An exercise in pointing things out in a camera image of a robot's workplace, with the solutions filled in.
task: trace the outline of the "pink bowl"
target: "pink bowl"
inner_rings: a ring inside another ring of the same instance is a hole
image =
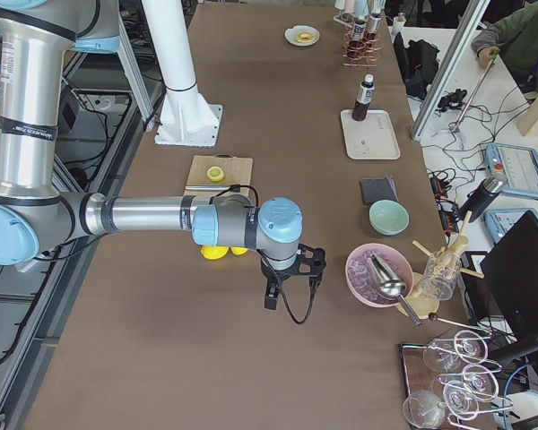
[[[347,285],[352,294],[365,305],[372,307],[389,307],[398,302],[384,298],[378,293],[373,285],[367,269],[367,260],[375,254],[381,257],[406,282],[406,291],[403,296],[407,297],[412,289],[412,268],[401,253],[390,246],[382,244],[365,244],[352,251],[344,266]]]

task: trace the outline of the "blue cable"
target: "blue cable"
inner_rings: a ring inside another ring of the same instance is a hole
[[[518,372],[520,372],[523,369],[526,369],[527,366],[529,366],[529,365],[528,364],[521,365],[520,367],[517,368],[517,370],[512,372],[512,374],[508,377],[508,379],[506,381],[506,385],[504,386],[504,392],[502,393],[503,397],[506,397],[508,395],[508,387],[510,386],[510,383],[512,382],[514,377],[518,374]],[[512,425],[510,425],[510,427],[508,427],[508,413],[507,413],[506,410],[502,411],[502,419],[504,420],[504,429],[505,430],[510,430],[512,428]]]

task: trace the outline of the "black bag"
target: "black bag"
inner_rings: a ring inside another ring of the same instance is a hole
[[[424,40],[410,40],[405,48],[401,33],[396,35],[393,46],[406,93],[424,100],[438,71],[438,49]]]

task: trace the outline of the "metal scoop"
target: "metal scoop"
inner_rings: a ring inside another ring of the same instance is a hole
[[[386,262],[376,255],[370,256],[373,286],[381,296],[389,299],[396,299],[401,304],[404,311],[411,317],[414,325],[421,325],[421,318],[414,312],[414,309],[404,300],[403,292],[406,291],[406,283],[398,276]]]

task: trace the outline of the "scoop handle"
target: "scoop handle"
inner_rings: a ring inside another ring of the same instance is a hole
[[[419,316],[416,314],[416,312],[414,312],[414,309],[411,308],[411,306],[408,304],[408,302],[406,300],[404,300],[403,295],[399,294],[396,297],[396,299],[398,300],[398,303],[401,304],[404,311],[411,317],[412,322],[414,323],[414,325],[417,325],[417,326],[421,325],[422,324],[421,318],[419,318]]]

